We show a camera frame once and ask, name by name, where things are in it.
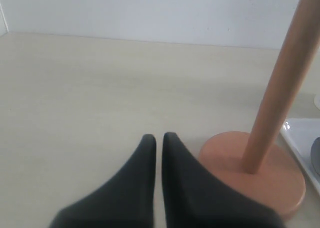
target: wooden pole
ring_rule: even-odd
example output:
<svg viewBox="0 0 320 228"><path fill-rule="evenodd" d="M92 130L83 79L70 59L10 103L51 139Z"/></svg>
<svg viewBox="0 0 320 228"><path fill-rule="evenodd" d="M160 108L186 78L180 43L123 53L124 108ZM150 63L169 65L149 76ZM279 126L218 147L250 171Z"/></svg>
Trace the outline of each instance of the wooden pole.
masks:
<svg viewBox="0 0 320 228"><path fill-rule="evenodd" d="M258 172L274 143L318 49L319 40L320 0L300 0L242 157L242 167L247 173Z"/></svg>

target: beige countertop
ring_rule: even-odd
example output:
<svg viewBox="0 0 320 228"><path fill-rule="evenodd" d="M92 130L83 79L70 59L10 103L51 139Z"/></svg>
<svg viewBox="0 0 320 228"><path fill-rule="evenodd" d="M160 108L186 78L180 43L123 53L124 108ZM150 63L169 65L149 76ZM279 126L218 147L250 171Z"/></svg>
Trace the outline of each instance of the beige countertop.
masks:
<svg viewBox="0 0 320 228"><path fill-rule="evenodd" d="M157 138L156 227L165 227L163 134L197 155L211 136L250 131L278 50L35 34L0 38L0 227L47 227L106 182L141 136ZM288 117L320 118L318 55ZM283 139L278 143L286 147ZM319 227L306 179L288 227Z"/></svg>

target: white wall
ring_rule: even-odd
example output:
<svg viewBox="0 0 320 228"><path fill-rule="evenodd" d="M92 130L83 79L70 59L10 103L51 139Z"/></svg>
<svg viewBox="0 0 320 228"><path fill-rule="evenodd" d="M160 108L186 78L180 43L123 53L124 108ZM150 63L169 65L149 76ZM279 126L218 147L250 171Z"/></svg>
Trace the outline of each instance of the white wall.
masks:
<svg viewBox="0 0 320 228"><path fill-rule="evenodd" d="M1 3L0 3L0 36L5 34L7 32L5 20L2 16L2 9L1 9Z"/></svg>
<svg viewBox="0 0 320 228"><path fill-rule="evenodd" d="M279 48L298 0L0 0L10 31Z"/></svg>

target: white tray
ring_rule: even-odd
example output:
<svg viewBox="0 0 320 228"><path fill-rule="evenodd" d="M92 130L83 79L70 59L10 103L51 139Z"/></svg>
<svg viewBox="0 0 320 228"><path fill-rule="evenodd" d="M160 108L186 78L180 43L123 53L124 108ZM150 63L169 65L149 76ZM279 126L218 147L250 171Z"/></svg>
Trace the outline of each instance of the white tray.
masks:
<svg viewBox="0 0 320 228"><path fill-rule="evenodd" d="M320 119L287 119L280 133L320 194L320 176L310 158L311 146L320 137Z"/></svg>

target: table surface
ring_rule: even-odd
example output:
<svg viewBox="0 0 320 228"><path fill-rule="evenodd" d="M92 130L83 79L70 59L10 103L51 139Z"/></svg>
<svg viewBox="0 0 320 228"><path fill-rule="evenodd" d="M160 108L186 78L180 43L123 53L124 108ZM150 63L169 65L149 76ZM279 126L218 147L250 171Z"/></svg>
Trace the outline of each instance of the table surface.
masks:
<svg viewBox="0 0 320 228"><path fill-rule="evenodd" d="M145 133L157 142L156 227L165 227L161 145L178 133L197 156L224 131L250 131L278 50L10 33L0 38L0 227L47 227L106 182ZM319 118L320 56L288 117ZM278 144L287 148L281 137ZM318 227L306 179L288 227Z"/></svg>

